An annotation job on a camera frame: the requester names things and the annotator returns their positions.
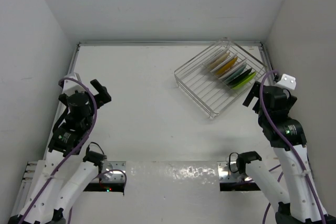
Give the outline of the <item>black plate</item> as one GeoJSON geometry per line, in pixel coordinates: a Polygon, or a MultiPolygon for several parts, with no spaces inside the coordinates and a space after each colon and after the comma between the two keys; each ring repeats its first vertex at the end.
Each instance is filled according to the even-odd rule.
{"type": "Polygon", "coordinates": [[[233,79],[231,82],[229,82],[228,86],[229,87],[234,87],[239,82],[241,82],[242,80],[244,80],[247,76],[249,76],[249,74],[251,73],[251,71],[252,71],[252,69],[248,69],[248,70],[244,71],[239,76],[237,76],[235,79],[233,79]]]}

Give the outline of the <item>metal base plate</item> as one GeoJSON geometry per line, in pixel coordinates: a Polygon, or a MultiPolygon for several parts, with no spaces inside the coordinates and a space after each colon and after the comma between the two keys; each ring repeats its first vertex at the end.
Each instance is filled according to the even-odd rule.
{"type": "Polygon", "coordinates": [[[104,183],[124,183],[127,179],[126,161],[105,161],[95,178],[104,183]]]}
{"type": "Polygon", "coordinates": [[[237,172],[235,161],[223,161],[217,163],[219,181],[221,183],[253,183],[251,177],[237,172]]]}

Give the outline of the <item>yellow patterned plate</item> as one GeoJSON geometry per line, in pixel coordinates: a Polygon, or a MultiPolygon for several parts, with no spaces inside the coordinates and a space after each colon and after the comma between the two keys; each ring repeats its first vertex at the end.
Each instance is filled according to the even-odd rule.
{"type": "Polygon", "coordinates": [[[234,57],[231,61],[229,61],[227,64],[223,65],[215,74],[217,76],[223,75],[228,69],[230,69],[235,62],[237,61],[238,57],[234,57]]]}

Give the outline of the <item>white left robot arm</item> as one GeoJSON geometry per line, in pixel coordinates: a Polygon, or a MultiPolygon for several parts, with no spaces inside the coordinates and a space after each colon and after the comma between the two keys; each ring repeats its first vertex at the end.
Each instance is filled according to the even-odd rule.
{"type": "Polygon", "coordinates": [[[42,170],[22,210],[9,218],[9,223],[65,223],[69,212],[87,185],[95,179],[106,156],[86,150],[77,169],[71,159],[78,157],[96,124],[100,107],[111,102],[106,87],[96,79],[91,85],[97,94],[79,80],[64,77],[59,81],[59,101],[65,110],[55,122],[47,146],[42,170]]]}

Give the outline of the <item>white plate ring pattern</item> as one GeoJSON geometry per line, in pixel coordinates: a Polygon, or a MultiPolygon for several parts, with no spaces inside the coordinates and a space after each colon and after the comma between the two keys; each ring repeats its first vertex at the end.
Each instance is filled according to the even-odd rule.
{"type": "Polygon", "coordinates": [[[232,73],[234,73],[237,69],[239,69],[245,62],[241,61],[238,64],[235,64],[233,67],[231,67],[227,72],[225,72],[222,76],[219,77],[219,79],[226,79],[228,78],[232,73]]]}

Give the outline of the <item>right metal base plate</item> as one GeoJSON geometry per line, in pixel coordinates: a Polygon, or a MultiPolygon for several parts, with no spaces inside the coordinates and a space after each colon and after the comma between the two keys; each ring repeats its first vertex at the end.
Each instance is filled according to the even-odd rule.
{"type": "Polygon", "coordinates": [[[237,172],[235,161],[223,161],[217,163],[219,181],[221,183],[253,183],[251,177],[237,172]]]}

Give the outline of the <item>lime green plate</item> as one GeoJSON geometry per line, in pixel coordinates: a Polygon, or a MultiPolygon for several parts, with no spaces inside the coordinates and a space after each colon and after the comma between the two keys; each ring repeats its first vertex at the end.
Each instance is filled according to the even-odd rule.
{"type": "Polygon", "coordinates": [[[239,79],[237,82],[233,83],[231,85],[232,89],[239,89],[240,87],[244,86],[246,83],[248,83],[250,80],[252,80],[256,75],[256,72],[251,72],[249,74],[246,74],[244,77],[239,79]]]}

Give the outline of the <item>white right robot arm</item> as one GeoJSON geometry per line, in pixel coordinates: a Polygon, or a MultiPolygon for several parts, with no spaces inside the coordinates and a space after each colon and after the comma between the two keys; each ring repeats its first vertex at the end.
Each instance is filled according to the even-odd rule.
{"type": "Polygon", "coordinates": [[[250,177],[268,199],[276,223],[335,223],[323,207],[313,184],[302,125],[288,113],[297,98],[288,89],[255,82],[243,105],[258,101],[253,110],[282,169],[286,188],[265,167],[255,151],[237,155],[237,172],[250,177]]]}

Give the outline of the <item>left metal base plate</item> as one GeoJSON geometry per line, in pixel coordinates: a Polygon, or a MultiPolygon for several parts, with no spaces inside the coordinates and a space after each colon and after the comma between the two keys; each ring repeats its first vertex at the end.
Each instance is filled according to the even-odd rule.
{"type": "Polygon", "coordinates": [[[95,178],[104,183],[124,183],[127,179],[126,161],[105,161],[95,178]]]}

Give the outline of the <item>white plate orange sunburst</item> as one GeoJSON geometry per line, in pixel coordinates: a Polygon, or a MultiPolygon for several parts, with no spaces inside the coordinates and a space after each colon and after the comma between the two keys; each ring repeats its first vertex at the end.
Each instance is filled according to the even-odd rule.
{"type": "Polygon", "coordinates": [[[219,53],[218,55],[216,55],[206,66],[206,68],[211,68],[211,65],[214,64],[218,59],[220,59],[221,57],[225,56],[227,54],[226,51],[222,51],[221,53],[219,53]]]}

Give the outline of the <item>teal blue patterned plate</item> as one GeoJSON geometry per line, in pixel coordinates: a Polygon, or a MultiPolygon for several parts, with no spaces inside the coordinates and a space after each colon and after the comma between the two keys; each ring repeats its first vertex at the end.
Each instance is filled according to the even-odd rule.
{"type": "Polygon", "coordinates": [[[237,69],[233,74],[231,74],[227,79],[224,80],[225,83],[230,83],[237,76],[239,76],[245,69],[247,63],[244,63],[239,69],[237,69]]]}

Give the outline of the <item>cream beige plate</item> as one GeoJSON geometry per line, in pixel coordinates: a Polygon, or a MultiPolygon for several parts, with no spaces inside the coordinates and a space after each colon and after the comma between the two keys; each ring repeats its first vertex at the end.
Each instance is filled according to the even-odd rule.
{"type": "Polygon", "coordinates": [[[217,67],[219,64],[221,64],[229,55],[230,55],[230,52],[227,52],[227,54],[225,56],[221,57],[214,64],[212,64],[211,68],[208,68],[208,70],[213,70],[215,67],[217,67]]]}

